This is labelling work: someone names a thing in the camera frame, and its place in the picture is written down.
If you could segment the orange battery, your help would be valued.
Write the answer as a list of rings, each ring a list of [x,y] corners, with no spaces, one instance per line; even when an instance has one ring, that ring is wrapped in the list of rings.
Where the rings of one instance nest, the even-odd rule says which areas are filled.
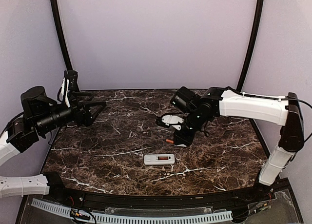
[[[172,141],[170,139],[166,139],[165,142],[170,143],[170,144],[174,144],[174,141]]]

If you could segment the white remote control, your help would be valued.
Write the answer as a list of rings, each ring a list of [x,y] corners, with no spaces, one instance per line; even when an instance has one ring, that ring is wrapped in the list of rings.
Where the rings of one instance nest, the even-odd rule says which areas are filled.
[[[145,165],[172,165],[174,163],[174,154],[147,154],[144,156]]]

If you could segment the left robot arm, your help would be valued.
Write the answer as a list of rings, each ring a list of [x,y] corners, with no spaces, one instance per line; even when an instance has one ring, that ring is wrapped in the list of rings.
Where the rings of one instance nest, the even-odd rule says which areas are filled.
[[[60,93],[61,100],[47,97],[43,86],[35,86],[20,97],[23,112],[14,117],[0,135],[0,163],[4,164],[22,154],[40,138],[70,122],[90,126],[106,107],[105,101],[94,101],[90,93]],[[30,177],[0,178],[1,198],[25,195],[50,194],[57,202],[69,198],[57,172]]]

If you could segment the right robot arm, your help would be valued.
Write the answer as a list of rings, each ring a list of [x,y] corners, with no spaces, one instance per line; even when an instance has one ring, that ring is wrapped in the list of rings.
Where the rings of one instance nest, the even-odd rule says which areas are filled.
[[[258,202],[267,195],[267,186],[274,183],[281,170],[307,141],[299,105],[301,102],[292,92],[287,96],[275,97],[247,94],[230,87],[211,87],[200,96],[181,87],[172,97],[171,104],[187,116],[169,115],[161,120],[166,126],[175,128],[174,144],[183,146],[190,146],[195,133],[215,117],[256,119],[281,126],[279,142],[259,173],[259,183],[249,190],[249,198]]]

